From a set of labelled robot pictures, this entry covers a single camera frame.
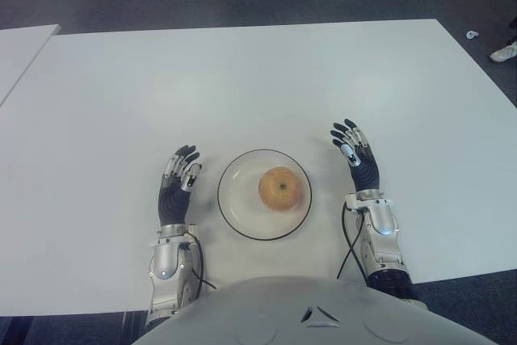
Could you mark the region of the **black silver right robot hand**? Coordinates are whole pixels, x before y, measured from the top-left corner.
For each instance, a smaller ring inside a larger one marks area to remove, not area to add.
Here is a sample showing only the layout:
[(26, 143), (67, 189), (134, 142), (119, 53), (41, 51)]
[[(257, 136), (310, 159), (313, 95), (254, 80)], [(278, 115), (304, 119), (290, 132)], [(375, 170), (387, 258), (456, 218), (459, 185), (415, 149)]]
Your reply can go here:
[(372, 149), (363, 131), (351, 120), (333, 123), (333, 144), (347, 160), (356, 191), (378, 190), (380, 173)]

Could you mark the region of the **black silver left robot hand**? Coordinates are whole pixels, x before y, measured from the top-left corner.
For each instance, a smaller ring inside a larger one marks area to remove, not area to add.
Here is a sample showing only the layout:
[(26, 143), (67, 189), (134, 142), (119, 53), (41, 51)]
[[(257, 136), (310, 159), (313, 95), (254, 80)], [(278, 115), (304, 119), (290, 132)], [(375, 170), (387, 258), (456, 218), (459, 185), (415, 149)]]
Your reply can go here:
[(184, 145), (166, 164), (158, 193), (161, 227), (185, 223), (191, 193), (202, 169), (196, 162), (199, 156), (195, 145)]

